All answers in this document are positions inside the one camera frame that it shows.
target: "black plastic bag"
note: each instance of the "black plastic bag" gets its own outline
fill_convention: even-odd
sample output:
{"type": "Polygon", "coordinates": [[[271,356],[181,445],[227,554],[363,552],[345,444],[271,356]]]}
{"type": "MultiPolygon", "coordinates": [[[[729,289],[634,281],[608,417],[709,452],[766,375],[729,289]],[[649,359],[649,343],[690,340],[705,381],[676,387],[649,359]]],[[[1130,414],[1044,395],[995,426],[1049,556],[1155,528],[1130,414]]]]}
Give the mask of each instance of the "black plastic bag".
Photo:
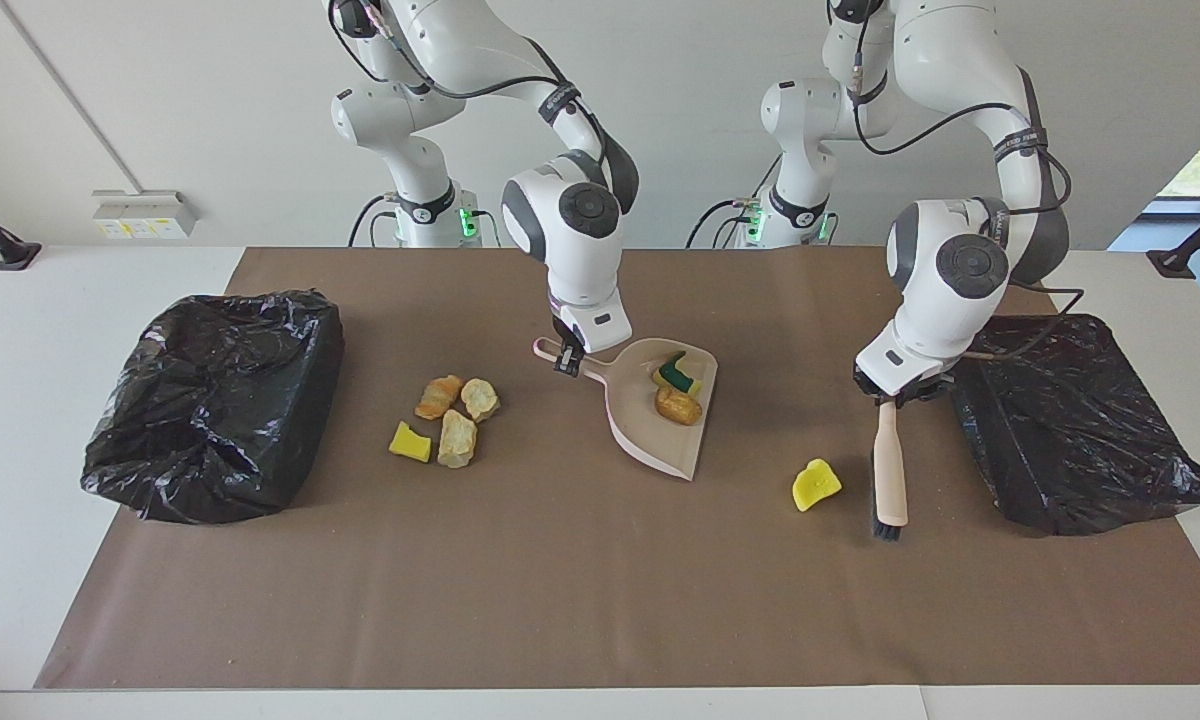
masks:
{"type": "Polygon", "coordinates": [[[80,487],[172,523],[284,510],[316,461],[341,360],[338,306],[318,292],[186,296],[128,356],[80,487]]]}
{"type": "MultiPolygon", "coordinates": [[[[1049,318],[992,318],[971,350],[1025,346],[1049,318]]],[[[998,510],[1088,536],[1200,505],[1200,464],[1092,314],[1070,314],[1016,360],[962,360],[956,414],[998,510]]]]}

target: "dustpan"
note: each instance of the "dustpan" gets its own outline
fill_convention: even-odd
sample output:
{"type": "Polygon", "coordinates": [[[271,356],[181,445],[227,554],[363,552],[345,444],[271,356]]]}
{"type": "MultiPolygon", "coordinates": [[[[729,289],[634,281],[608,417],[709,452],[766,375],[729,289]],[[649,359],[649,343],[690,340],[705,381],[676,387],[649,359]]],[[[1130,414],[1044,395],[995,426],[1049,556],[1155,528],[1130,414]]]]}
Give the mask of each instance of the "dustpan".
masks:
{"type": "MultiPolygon", "coordinates": [[[[559,342],[545,337],[533,341],[533,354],[552,364],[559,352],[559,342]]],[[[715,356],[691,344],[650,337],[624,347],[612,362],[583,356],[581,370],[583,376],[604,385],[608,428],[613,430],[614,440],[628,455],[674,478],[694,479],[702,430],[706,428],[715,391],[715,373],[719,370],[715,356]],[[654,409],[658,386],[652,374],[677,352],[684,352],[678,368],[701,382],[697,401],[702,404],[702,418],[688,426],[670,421],[654,409]]]]}

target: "table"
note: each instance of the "table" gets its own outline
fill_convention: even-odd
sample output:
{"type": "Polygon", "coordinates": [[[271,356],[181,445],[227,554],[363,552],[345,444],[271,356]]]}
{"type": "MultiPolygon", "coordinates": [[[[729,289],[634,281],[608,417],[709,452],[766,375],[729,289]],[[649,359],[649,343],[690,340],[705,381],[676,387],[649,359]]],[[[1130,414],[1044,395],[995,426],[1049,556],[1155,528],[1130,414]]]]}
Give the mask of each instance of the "table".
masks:
{"type": "MultiPolygon", "coordinates": [[[[172,299],[221,292],[239,248],[52,248],[31,272],[0,275],[0,691],[29,688],[112,518],[110,503],[76,488],[80,448],[101,413],[137,328],[172,299]],[[89,307],[106,306],[104,314],[89,307]],[[10,388],[19,388],[18,392],[10,388]],[[42,397],[55,398],[52,409],[42,397]],[[19,448],[10,437],[29,438],[19,448]]],[[[1076,252],[1051,278],[1088,287],[1080,310],[1103,316],[1182,442],[1200,461],[1200,293],[1154,277],[1140,256],[1076,252]]],[[[1182,516],[1200,554],[1200,509],[1182,516]]],[[[1039,714],[1093,706],[1090,716],[1200,712],[1194,688],[816,688],[791,691],[566,692],[25,692],[0,694],[0,715],[107,715],[257,710],[301,716],[311,708],[412,715],[647,714],[672,708],[734,715],[964,718],[979,708],[1039,714]]]]}

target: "white wall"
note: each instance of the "white wall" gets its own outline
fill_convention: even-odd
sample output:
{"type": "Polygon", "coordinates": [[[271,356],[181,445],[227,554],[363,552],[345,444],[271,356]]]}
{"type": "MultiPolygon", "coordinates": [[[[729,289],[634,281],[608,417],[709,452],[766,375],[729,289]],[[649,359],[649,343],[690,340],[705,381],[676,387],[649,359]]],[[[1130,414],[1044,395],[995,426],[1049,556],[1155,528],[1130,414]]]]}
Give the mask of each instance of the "white wall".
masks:
{"type": "MultiPolygon", "coordinates": [[[[182,191],[198,244],[344,240],[379,161],[332,131],[355,82],[316,0],[10,0],[144,186],[182,191]]],[[[775,148],[766,88],[821,76],[818,0],[490,0],[539,38],[637,160],[629,245],[674,246],[701,209],[751,190],[775,148]]],[[[1076,179],[1075,245],[1104,247],[1200,146],[1200,1],[1004,0],[1002,36],[1033,73],[1052,149],[1076,179]]],[[[934,121],[912,109],[890,137],[934,121]]],[[[559,151],[503,98],[427,133],[494,206],[505,178],[559,151]]],[[[839,242],[877,242],[916,197],[996,193],[967,127],[895,158],[839,143],[839,242]]],[[[121,176],[0,13],[0,220],[28,240],[102,242],[89,192],[121,176]]]]}

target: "yellow sponge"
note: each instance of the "yellow sponge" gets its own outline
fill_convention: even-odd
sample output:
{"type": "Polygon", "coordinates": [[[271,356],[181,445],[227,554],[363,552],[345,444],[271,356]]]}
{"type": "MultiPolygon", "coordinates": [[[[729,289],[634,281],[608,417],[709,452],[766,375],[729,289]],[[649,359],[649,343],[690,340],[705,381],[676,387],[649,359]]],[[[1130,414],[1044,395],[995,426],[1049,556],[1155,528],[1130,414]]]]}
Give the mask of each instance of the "yellow sponge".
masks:
{"type": "Polygon", "coordinates": [[[394,455],[412,457],[418,462],[430,462],[431,438],[421,437],[419,433],[413,432],[408,422],[400,420],[400,425],[395,427],[395,437],[391,438],[391,445],[388,450],[394,455]]]}
{"type": "Polygon", "coordinates": [[[791,486],[791,496],[796,499],[797,509],[804,512],[816,503],[835,496],[841,491],[841,487],[832,466],[818,458],[810,462],[800,474],[796,475],[796,482],[791,486]]]}

